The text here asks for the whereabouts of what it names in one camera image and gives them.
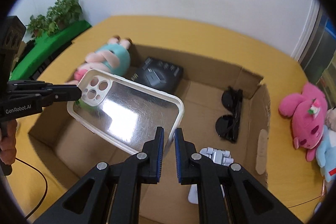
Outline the person's hand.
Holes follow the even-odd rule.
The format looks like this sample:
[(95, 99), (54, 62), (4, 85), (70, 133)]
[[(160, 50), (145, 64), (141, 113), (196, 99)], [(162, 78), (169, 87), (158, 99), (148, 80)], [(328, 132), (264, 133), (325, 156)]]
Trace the person's hand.
[(4, 136), (3, 133), (4, 128), (3, 126), (1, 127), (1, 161), (6, 165), (12, 165), (17, 155), (17, 149), (15, 147), (17, 121), (11, 120), (6, 122), (6, 136)]

